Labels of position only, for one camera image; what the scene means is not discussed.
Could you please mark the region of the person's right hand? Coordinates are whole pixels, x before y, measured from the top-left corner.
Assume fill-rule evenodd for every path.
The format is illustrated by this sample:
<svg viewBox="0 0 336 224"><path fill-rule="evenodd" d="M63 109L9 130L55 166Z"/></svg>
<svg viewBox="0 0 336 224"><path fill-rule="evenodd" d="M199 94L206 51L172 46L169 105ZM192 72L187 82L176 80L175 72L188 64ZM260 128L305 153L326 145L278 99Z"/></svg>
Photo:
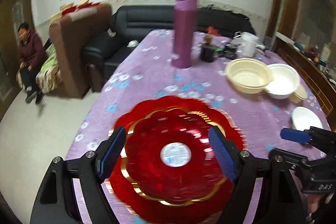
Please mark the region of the person's right hand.
<svg viewBox="0 0 336 224"><path fill-rule="evenodd" d="M306 223L335 223L335 193L307 196Z"/></svg>

